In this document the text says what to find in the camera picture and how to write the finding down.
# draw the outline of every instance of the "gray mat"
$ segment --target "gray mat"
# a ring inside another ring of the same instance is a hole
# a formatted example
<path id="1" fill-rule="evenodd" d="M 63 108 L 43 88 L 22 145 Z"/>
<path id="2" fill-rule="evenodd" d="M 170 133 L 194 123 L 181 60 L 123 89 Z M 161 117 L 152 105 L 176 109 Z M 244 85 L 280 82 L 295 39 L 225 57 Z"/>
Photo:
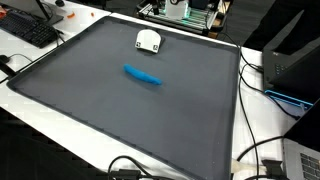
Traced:
<path id="1" fill-rule="evenodd" d="M 229 179 L 238 49 L 158 30 L 165 42 L 150 54 L 134 47 L 145 28 L 106 17 L 8 86 L 192 178 Z"/>

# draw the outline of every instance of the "blue foam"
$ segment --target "blue foam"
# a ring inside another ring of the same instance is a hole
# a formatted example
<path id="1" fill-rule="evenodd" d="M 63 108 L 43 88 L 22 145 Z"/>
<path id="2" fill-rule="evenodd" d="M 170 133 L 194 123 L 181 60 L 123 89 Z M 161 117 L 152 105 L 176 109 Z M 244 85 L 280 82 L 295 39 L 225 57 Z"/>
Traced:
<path id="1" fill-rule="evenodd" d="M 156 78 L 156 77 L 153 77 L 153 76 L 150 76 L 149 74 L 143 72 L 143 71 L 140 71 L 134 67 L 132 67 L 131 65 L 129 64 L 125 64 L 123 66 L 123 70 L 129 74 L 131 74 L 133 77 L 141 80 L 141 81 L 145 81 L 145 82 L 148 82 L 148 83 L 151 83 L 151 84 L 155 84 L 155 85 L 161 85 L 162 82 L 160 79 Z"/>

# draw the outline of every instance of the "keyboard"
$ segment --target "keyboard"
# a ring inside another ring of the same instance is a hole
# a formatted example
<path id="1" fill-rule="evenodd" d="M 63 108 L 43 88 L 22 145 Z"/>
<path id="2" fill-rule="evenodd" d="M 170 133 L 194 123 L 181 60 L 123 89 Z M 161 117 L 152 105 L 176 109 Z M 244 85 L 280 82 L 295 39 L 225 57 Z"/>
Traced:
<path id="1" fill-rule="evenodd" d="M 286 66 L 283 66 L 283 65 L 280 65 L 280 64 L 275 64 L 276 75 L 281 74 L 286 69 L 287 69 Z"/>
<path id="2" fill-rule="evenodd" d="M 53 27 L 16 11 L 8 11 L 6 16 L 0 19 L 0 29 L 39 48 L 58 38 Z"/>
<path id="3" fill-rule="evenodd" d="M 307 180 L 320 180 L 320 161 L 302 153 L 300 155 L 304 178 Z"/>

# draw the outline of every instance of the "white table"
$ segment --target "white table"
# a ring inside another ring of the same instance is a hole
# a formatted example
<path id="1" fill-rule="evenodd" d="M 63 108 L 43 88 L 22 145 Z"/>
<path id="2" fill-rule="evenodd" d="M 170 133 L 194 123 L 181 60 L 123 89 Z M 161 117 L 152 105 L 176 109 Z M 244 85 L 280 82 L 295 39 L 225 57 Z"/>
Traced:
<path id="1" fill-rule="evenodd" d="M 53 4 L 54 0 L 47 0 L 47 2 Z M 64 17 L 67 14 L 72 13 L 72 11 L 76 14 L 76 17 L 72 19 L 67 19 L 65 17 L 63 21 L 54 25 L 57 29 L 66 34 L 64 37 L 65 39 L 73 37 L 86 27 L 93 24 L 99 18 L 110 15 L 110 13 L 106 11 L 73 4 L 67 1 L 65 1 L 65 3 L 66 6 L 57 11 L 57 14 L 63 15 Z M 227 44 L 221 41 L 156 25 L 120 14 L 111 14 L 111 16 L 174 31 L 195 38 Z M 56 43 L 52 43 L 44 49 L 38 49 L 8 33 L 3 32 L 2 30 L 0 30 L 0 42 L 0 52 L 2 54 L 11 55 L 14 53 L 21 53 L 33 60 L 36 60 L 38 57 L 54 49 L 56 46 Z M 257 65 L 261 64 L 261 52 L 243 48 L 243 53 L 249 62 Z M 14 70 L 18 70 L 26 66 L 28 63 L 29 62 L 23 57 L 16 56 L 9 63 L 9 66 Z M 0 80 L 5 77 L 6 76 L 0 72 Z M 250 69 L 250 67 L 246 68 L 244 78 L 252 86 L 261 89 L 262 76 Z M 257 142 L 274 136 L 283 135 L 294 124 L 294 120 L 284 115 L 277 106 L 261 94 L 247 88 L 244 84 L 241 86 L 241 91 L 245 109 Z M 106 171 L 110 162 L 115 157 L 119 155 L 128 155 L 147 166 L 147 170 L 153 175 L 167 176 L 175 179 L 187 179 L 187 177 L 181 175 L 179 172 L 151 158 L 150 156 L 147 156 L 140 151 L 106 136 L 105 134 L 11 91 L 6 86 L 6 82 L 0 84 L 0 106 L 99 169 Z M 301 110 L 296 107 L 284 105 L 284 108 L 291 113 L 301 113 Z M 249 134 L 249 129 L 245 122 L 238 100 L 233 132 L 232 157 L 236 158 L 250 145 L 252 145 L 252 138 Z M 258 148 L 258 151 L 260 160 L 262 158 L 282 160 L 280 141 L 261 145 Z M 242 162 L 255 164 L 254 151 L 249 152 Z M 135 168 L 132 163 L 126 160 L 117 161 L 114 167 Z M 242 171 L 237 173 L 234 179 L 242 180 L 247 177 L 254 176 L 255 173 L 255 171 Z"/>

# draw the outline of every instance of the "mouse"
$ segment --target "mouse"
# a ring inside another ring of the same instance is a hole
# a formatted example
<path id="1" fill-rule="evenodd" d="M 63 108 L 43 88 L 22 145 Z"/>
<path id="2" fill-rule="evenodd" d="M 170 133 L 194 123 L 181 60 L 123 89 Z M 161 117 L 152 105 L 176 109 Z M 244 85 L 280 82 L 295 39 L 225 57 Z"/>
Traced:
<path id="1" fill-rule="evenodd" d="M 0 55 L 0 61 L 6 64 L 10 61 L 10 59 L 5 55 Z"/>

